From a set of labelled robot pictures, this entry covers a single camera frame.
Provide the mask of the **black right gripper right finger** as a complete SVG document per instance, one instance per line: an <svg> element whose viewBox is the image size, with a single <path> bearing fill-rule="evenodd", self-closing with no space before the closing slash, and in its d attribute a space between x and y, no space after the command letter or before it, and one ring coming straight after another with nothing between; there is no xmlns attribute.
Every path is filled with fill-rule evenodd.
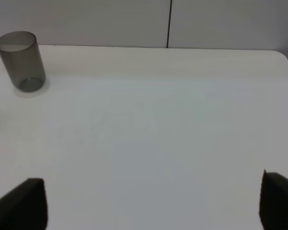
<svg viewBox="0 0 288 230"><path fill-rule="evenodd" d="M259 217L264 230L288 230L288 178L264 171Z"/></svg>

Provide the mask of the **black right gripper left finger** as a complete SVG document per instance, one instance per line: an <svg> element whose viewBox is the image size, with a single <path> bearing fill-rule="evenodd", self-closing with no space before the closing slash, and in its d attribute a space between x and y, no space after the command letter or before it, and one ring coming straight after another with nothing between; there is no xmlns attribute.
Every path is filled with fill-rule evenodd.
<svg viewBox="0 0 288 230"><path fill-rule="evenodd" d="M0 198L0 230L45 230L48 203L42 178L29 178Z"/></svg>

